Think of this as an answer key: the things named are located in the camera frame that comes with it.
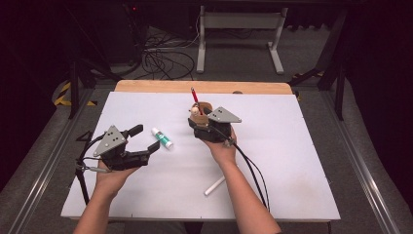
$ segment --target forearm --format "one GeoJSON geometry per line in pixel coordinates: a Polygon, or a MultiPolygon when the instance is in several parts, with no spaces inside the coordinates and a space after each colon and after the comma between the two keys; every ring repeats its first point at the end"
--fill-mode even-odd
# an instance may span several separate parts
{"type": "Polygon", "coordinates": [[[74,233],[105,233],[113,198],[94,193],[74,233]]]}
{"type": "Polygon", "coordinates": [[[281,232],[240,169],[235,164],[220,165],[220,167],[225,175],[240,232],[248,234],[281,232]]]}

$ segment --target person's right hand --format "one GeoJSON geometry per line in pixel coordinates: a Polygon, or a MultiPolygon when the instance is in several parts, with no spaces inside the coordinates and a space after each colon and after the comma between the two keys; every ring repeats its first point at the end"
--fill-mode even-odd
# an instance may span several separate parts
{"type": "MultiPolygon", "coordinates": [[[[235,135],[234,129],[231,127],[231,138],[234,142],[237,142],[237,136],[235,135]]],[[[234,145],[225,146],[224,143],[212,143],[207,140],[203,140],[206,146],[209,147],[210,153],[212,154],[213,159],[219,165],[223,167],[227,164],[237,165],[235,160],[236,148],[234,145]]]]}
{"type": "MultiPolygon", "coordinates": [[[[108,169],[106,165],[99,160],[98,167],[108,169]]],[[[128,176],[139,168],[127,169],[124,171],[112,171],[111,173],[96,173],[96,184],[94,194],[99,194],[105,198],[113,199],[124,186],[128,176]]]]}

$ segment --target white marker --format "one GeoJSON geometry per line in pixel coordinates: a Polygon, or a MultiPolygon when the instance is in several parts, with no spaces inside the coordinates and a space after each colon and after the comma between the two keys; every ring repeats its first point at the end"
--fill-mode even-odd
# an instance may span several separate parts
{"type": "Polygon", "coordinates": [[[153,128],[152,135],[155,136],[156,139],[161,141],[161,144],[166,147],[167,149],[172,149],[173,143],[170,141],[167,136],[165,136],[159,129],[153,128]]]}
{"type": "Polygon", "coordinates": [[[209,195],[216,187],[219,186],[225,180],[225,176],[223,175],[216,183],[214,183],[209,189],[204,192],[204,195],[209,195]]]}

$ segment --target metal frame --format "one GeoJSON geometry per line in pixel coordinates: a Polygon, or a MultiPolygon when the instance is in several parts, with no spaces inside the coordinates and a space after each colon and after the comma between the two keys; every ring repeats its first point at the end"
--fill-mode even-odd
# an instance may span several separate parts
{"type": "Polygon", "coordinates": [[[206,57],[206,28],[267,28],[275,29],[276,35],[272,42],[268,42],[268,49],[273,59],[277,74],[283,74],[282,62],[277,52],[277,46],[282,35],[287,8],[280,13],[211,13],[201,6],[200,11],[200,46],[198,49],[197,72],[204,73],[206,57]]]}
{"type": "Polygon", "coordinates": [[[331,117],[334,119],[334,123],[341,134],[346,151],[349,155],[350,162],[352,163],[361,187],[364,190],[365,196],[370,203],[374,214],[376,215],[383,233],[399,234],[400,231],[398,230],[394,222],[394,219],[379,191],[379,188],[376,185],[376,182],[371,176],[370,171],[368,171],[368,168],[365,165],[358,149],[355,147],[346,124],[344,123],[344,121],[341,121],[336,115],[333,98],[327,91],[322,91],[320,93],[322,100],[326,104],[331,117]]]}
{"type": "Polygon", "coordinates": [[[31,216],[34,213],[37,205],[40,202],[40,199],[43,196],[43,193],[46,190],[46,187],[49,184],[49,181],[52,178],[52,175],[57,167],[58,161],[61,158],[62,151],[64,150],[67,140],[73,132],[76,123],[81,115],[83,109],[87,105],[90,97],[92,96],[94,90],[87,89],[83,92],[80,105],[76,114],[74,114],[72,119],[68,119],[64,129],[53,149],[51,155],[49,156],[48,161],[45,163],[41,173],[34,181],[30,193],[24,201],[23,206],[21,207],[18,216],[16,217],[12,227],[9,230],[9,233],[23,233],[26,225],[28,224],[31,216]]]}

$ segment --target white table surface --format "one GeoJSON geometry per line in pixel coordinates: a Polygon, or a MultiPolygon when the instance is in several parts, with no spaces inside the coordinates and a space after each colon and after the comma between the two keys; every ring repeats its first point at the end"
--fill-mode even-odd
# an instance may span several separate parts
{"type": "MultiPolygon", "coordinates": [[[[233,124],[239,147],[259,167],[267,184],[271,214],[279,221],[340,219],[328,181],[294,95],[199,94],[213,108],[223,106],[243,119],[233,124]]],[[[174,143],[161,148],[149,165],[131,175],[114,199],[110,218],[226,220],[234,219],[225,181],[210,195],[204,192],[222,177],[208,148],[194,138],[188,126],[192,95],[112,92],[103,108],[94,138],[111,125],[120,131],[143,124],[144,131],[129,138],[128,151],[145,150],[156,141],[151,129],[160,129],[174,143]]],[[[86,157],[91,157],[98,142],[86,157]]],[[[241,154],[239,167],[256,191],[241,154]]],[[[95,160],[87,165],[96,166],[95,160]]],[[[95,173],[86,171],[90,196],[95,173]]],[[[61,215],[79,218],[85,208],[77,178],[61,215]]]]}

